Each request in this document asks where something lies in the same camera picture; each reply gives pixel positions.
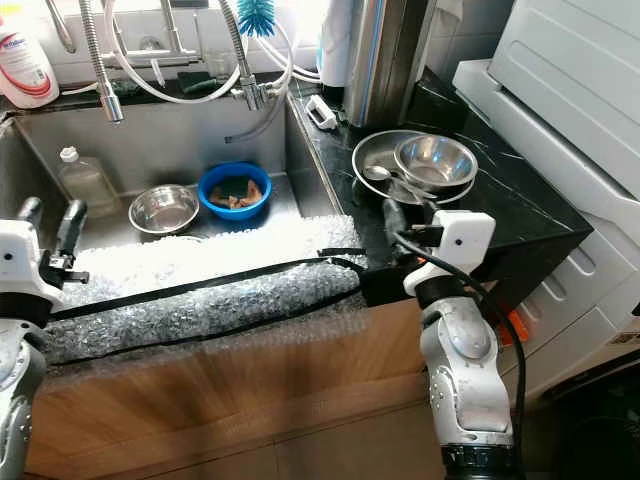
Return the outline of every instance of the floor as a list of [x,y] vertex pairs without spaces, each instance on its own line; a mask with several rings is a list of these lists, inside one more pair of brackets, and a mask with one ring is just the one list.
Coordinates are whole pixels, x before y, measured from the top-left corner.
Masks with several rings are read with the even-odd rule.
[[442,480],[431,411],[418,405],[187,468],[154,480]]

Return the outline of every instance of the blue plastic bowl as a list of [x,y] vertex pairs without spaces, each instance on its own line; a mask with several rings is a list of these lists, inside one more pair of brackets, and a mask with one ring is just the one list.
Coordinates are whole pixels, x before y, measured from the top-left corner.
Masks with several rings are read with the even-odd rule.
[[[238,208],[235,210],[219,207],[209,201],[211,191],[222,181],[223,178],[239,177],[242,175],[246,175],[256,182],[262,192],[262,200],[258,203],[254,203],[253,205],[249,205],[248,207]],[[271,179],[269,178],[269,175],[267,175],[267,172],[260,167],[244,162],[223,163],[222,165],[212,168],[200,178],[200,182],[198,182],[198,197],[205,207],[220,218],[240,221],[246,220],[260,213],[260,210],[262,210],[271,196],[271,188]]]

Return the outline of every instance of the black cable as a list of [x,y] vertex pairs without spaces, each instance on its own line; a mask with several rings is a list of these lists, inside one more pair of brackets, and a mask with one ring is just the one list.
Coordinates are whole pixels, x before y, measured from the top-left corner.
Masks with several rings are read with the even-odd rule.
[[487,305],[498,315],[500,322],[504,325],[513,340],[513,345],[516,349],[516,357],[518,360],[518,386],[516,388],[516,408],[515,408],[515,421],[513,425],[513,443],[514,450],[516,455],[516,461],[518,462],[519,469],[521,470],[520,474],[522,475],[524,472],[524,466],[522,461],[522,427],[524,422],[524,395],[526,389],[527,382],[527,367],[526,367],[526,359],[524,356],[524,349],[522,348],[522,343],[520,342],[520,338],[518,337],[518,333],[514,328],[511,320],[507,317],[507,315],[502,311],[502,309],[495,303],[495,301],[489,295],[489,292],[482,286],[480,282],[474,280],[465,272],[460,270],[459,268],[445,262],[444,260],[434,257],[418,247],[413,243],[409,242],[406,238],[404,238],[400,233],[394,233],[394,237],[396,241],[405,247],[407,250],[415,253],[421,258],[424,258],[427,262],[434,264],[436,267],[445,270],[451,275],[457,277],[462,283],[469,285],[473,288],[482,299],[487,302]]

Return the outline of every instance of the bottle cap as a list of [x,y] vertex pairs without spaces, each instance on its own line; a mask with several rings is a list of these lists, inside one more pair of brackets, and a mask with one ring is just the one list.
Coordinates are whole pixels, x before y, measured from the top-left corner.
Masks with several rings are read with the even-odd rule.
[[62,151],[60,152],[60,159],[63,162],[67,162],[67,163],[75,162],[79,157],[80,155],[78,155],[78,151],[76,150],[76,147],[66,147],[66,148],[63,148]]

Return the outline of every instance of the faucet hose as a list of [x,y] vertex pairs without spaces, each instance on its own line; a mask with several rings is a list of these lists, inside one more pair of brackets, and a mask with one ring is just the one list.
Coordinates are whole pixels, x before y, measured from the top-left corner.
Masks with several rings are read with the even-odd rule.
[[238,30],[238,24],[233,16],[233,11],[231,10],[231,7],[229,7],[227,0],[218,1],[220,3],[222,15],[224,16],[224,21],[227,24],[227,30],[229,30],[229,34],[231,35],[233,48],[236,51],[236,58],[238,59],[238,66],[240,67],[240,76],[248,77],[251,75],[251,70],[249,69],[249,63],[247,63],[247,57],[245,56],[244,49],[242,48],[242,39],[240,37],[240,31]]

